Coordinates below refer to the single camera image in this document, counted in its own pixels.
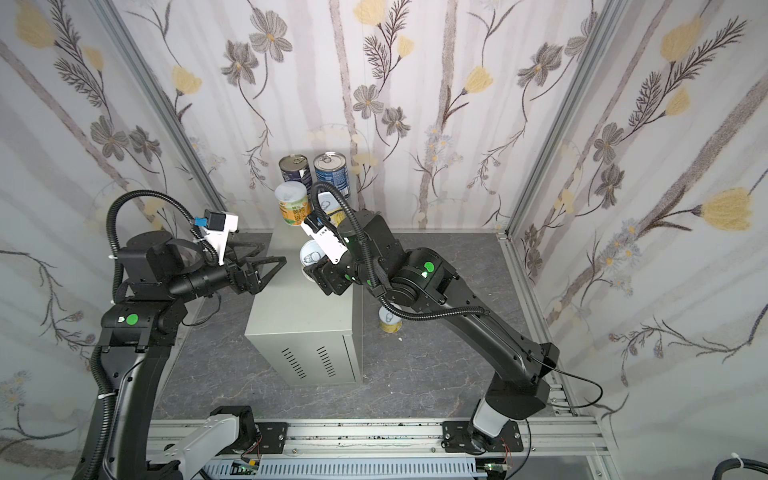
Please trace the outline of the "green label can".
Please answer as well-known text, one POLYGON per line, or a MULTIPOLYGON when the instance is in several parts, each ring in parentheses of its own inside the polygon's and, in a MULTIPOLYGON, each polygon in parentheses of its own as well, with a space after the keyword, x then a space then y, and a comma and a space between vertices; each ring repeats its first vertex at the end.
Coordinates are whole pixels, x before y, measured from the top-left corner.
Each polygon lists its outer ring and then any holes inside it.
POLYGON ((299 258, 302 268, 302 274, 309 281, 314 281, 313 277, 307 273, 306 268, 319 263, 326 254, 316 240, 307 241, 300 249, 299 258))

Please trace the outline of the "peach can white lid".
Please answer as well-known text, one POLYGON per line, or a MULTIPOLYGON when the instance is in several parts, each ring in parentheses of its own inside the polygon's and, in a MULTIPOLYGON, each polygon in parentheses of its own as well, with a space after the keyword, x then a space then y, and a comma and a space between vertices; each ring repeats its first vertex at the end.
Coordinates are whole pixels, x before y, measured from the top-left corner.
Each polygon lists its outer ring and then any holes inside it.
POLYGON ((300 226, 311 212, 306 186, 297 181, 283 182, 274 191, 284 222, 300 226))

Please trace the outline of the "small yellow label can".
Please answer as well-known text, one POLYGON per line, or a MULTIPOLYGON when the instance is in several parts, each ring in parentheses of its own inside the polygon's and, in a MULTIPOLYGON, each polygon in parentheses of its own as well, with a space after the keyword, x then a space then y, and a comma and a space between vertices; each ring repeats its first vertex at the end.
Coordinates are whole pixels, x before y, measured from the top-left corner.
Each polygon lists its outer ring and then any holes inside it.
POLYGON ((318 201, 321 209, 330 218, 330 221, 334 227, 338 227, 346 218, 340 203, 330 192, 321 192, 318 194, 318 201))

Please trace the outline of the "dark navy label can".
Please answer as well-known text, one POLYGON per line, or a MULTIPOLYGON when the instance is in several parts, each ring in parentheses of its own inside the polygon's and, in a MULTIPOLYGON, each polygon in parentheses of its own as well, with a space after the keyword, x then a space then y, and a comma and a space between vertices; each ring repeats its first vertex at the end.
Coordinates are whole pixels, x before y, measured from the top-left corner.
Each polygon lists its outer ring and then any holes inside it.
POLYGON ((307 191, 311 190, 313 177, 306 156, 302 154, 284 156, 280 159, 278 166, 285 182, 299 182, 306 187, 307 191))

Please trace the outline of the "light blue label can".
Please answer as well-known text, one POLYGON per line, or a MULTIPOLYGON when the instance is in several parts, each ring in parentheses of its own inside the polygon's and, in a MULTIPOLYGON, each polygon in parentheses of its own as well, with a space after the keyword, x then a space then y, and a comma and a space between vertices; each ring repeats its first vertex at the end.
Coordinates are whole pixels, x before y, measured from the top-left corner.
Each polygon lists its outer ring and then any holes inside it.
POLYGON ((338 152, 324 152, 314 159, 314 167, 319 182, 332 184, 345 198, 350 195, 347 160, 338 152))

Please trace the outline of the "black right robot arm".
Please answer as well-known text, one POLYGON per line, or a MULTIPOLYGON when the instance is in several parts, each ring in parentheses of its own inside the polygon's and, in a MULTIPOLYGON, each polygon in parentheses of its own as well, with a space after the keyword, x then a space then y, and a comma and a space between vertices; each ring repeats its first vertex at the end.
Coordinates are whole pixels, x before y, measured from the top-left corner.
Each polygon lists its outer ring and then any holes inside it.
POLYGON ((468 425, 458 434, 444 432, 444 448, 481 455, 509 444, 507 424, 545 408, 545 377, 557 365, 558 348, 512 328, 448 260, 429 248, 404 249, 380 214, 353 209, 332 184, 314 184, 309 202, 302 227, 324 255, 304 271, 325 295, 340 296, 359 285, 402 320, 442 323, 493 367, 468 425))

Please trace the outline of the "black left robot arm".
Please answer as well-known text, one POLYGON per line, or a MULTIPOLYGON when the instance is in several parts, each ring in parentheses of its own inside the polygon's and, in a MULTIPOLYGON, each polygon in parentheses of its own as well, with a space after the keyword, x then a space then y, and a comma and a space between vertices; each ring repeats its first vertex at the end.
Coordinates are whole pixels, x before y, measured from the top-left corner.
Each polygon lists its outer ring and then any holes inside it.
POLYGON ((287 263, 283 256, 243 258, 214 247, 207 227, 220 233, 220 212, 194 217, 166 193, 139 189, 118 197, 106 217, 114 261, 113 304, 101 318, 101 334, 90 358, 98 394, 76 479, 192 479, 221 453, 246 450, 261 440, 251 408, 219 407, 193 433, 157 456, 148 453, 152 410, 165 365, 176 343, 187 305, 225 288, 260 293, 287 263), (121 244, 117 217, 124 204, 150 197, 175 207, 189 224, 192 240, 149 231, 121 244))

